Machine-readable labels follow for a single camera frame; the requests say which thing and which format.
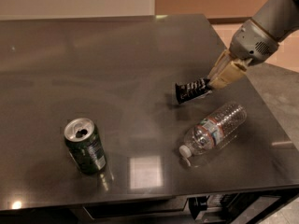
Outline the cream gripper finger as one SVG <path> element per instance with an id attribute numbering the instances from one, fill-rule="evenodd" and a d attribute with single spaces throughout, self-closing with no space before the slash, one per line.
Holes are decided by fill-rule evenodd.
<path id="1" fill-rule="evenodd" d="M 214 90 L 219 90 L 234 83 L 246 74 L 247 69 L 234 61 L 228 62 L 222 69 L 213 68 L 208 75 L 208 86 Z"/>
<path id="2" fill-rule="evenodd" d="M 211 71 L 207 75 L 207 78 L 210 80 L 214 80 L 216 78 L 225 79 L 225 69 L 229 66 L 231 60 L 231 52 L 228 49 L 225 49 L 213 65 Z"/>

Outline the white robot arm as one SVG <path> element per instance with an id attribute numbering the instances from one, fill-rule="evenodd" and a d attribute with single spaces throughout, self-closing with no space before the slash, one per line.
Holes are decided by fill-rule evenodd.
<path id="1" fill-rule="evenodd" d="M 242 78 L 248 68 L 266 61 L 279 44 L 299 29 L 299 0 L 268 0 L 232 37 L 207 79 L 218 90 Z"/>

